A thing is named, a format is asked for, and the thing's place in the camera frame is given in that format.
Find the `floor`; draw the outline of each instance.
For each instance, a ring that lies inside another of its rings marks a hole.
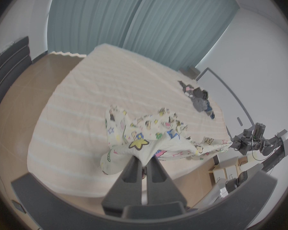
[[[57,85],[81,59],[55,54],[43,57],[16,80],[0,104],[0,196],[10,209],[15,209],[11,200],[18,201],[11,181],[28,172],[28,146],[42,109]],[[189,207],[211,190],[213,178],[208,171],[213,166],[214,161],[211,159],[200,168],[174,180]],[[102,198],[59,196],[88,211],[104,214]],[[14,213],[29,228],[39,228],[28,214],[16,209]]]

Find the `white wall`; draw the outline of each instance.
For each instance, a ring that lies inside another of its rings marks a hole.
[[[268,18],[288,34],[288,21],[273,0],[236,0],[241,8]]]
[[[233,90],[265,137],[288,130],[288,34],[267,18],[240,9],[226,31],[196,66],[211,68]],[[288,187],[288,156],[272,171],[272,197],[255,219],[262,220]]]
[[[0,23],[0,51],[29,36],[31,59],[47,51],[47,22],[52,0],[17,0]]]

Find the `teal curtain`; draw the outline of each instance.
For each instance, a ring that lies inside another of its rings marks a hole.
[[[53,0],[48,51],[108,43],[178,70],[200,62],[238,9],[235,0]]]

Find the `mattress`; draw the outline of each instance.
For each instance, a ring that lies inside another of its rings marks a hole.
[[[105,175],[101,156],[108,152],[105,111],[125,108],[131,118],[173,110],[188,125],[194,141],[203,137],[229,140],[223,113],[209,98],[212,120],[197,112],[178,80],[198,87],[195,80],[136,53],[102,44],[84,58],[57,86],[44,107],[28,148],[28,170],[57,193],[83,197],[104,196],[118,174]],[[172,179],[203,161],[161,162]]]

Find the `beige floor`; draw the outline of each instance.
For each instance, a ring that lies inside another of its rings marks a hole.
[[[80,61],[79,57],[54,54],[43,57],[16,80],[0,104],[0,194],[13,209],[11,200],[17,198],[11,181],[28,172],[28,146],[36,122],[56,86]],[[187,198],[188,206],[195,205],[211,190],[208,170],[213,165],[211,159],[174,181]],[[60,196],[74,205],[103,214],[102,198]],[[38,229],[28,214],[15,212],[31,229]]]

